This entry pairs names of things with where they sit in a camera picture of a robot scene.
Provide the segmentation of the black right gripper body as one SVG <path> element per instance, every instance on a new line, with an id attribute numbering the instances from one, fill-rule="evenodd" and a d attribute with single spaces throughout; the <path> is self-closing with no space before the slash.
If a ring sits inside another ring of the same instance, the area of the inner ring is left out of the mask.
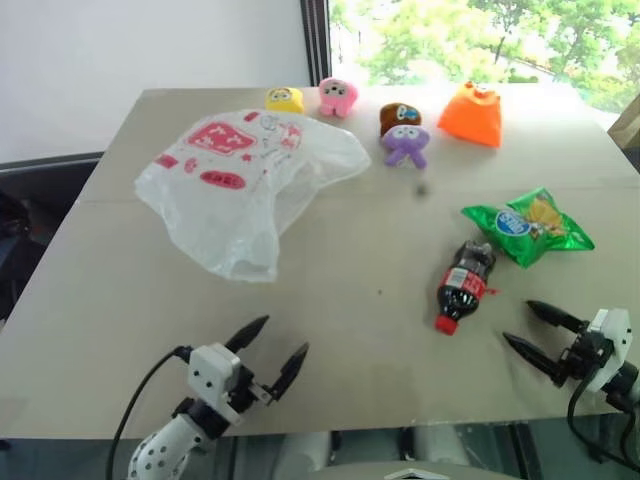
<path id="1" fill-rule="evenodd" d="M 560 356 L 559 364 L 566 375 L 566 380 L 584 380 L 592 373 L 588 384 L 607 384 L 618 372 L 614 341 L 599 331 L 586 328 L 576 334 L 572 345 L 565 348 Z"/>

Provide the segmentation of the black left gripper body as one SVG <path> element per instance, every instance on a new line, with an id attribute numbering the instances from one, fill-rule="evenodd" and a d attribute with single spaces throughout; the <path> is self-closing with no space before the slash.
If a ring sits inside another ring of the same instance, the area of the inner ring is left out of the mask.
<path id="1" fill-rule="evenodd" d="M 256 402 L 270 405 L 279 399 L 280 395 L 273 386 L 257 383 L 254 373 L 241 366 L 237 383 L 229 392 L 228 405 L 237 413 L 244 413 Z"/>

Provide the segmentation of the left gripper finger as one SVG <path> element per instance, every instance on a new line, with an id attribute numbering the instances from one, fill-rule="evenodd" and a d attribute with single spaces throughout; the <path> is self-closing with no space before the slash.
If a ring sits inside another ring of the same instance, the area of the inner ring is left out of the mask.
<path id="1" fill-rule="evenodd" d="M 225 344 L 225 348 L 236 354 L 240 350 L 249 346 L 253 340 L 260 334 L 266 322 L 269 320 L 268 315 L 258 317 L 242 328 L 240 328 Z"/>
<path id="2" fill-rule="evenodd" d="M 280 369 L 280 376 L 270 387 L 271 397 L 280 399 L 298 376 L 309 350 L 309 343 L 302 344 Z"/>

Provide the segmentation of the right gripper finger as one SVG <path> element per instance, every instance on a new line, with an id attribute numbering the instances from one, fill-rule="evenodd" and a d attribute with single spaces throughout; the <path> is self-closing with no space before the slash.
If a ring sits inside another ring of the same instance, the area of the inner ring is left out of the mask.
<path id="1" fill-rule="evenodd" d="M 538 347 L 519 336 L 503 332 L 504 339 L 509 346 L 526 362 L 544 373 L 554 385 L 562 387 L 566 381 L 566 375 L 560 364 L 551 358 Z"/>
<path id="2" fill-rule="evenodd" d="M 539 300 L 527 300 L 526 305 L 536 318 L 554 327 L 563 327 L 573 333 L 584 331 L 588 322 L 576 318 L 568 312 Z"/>

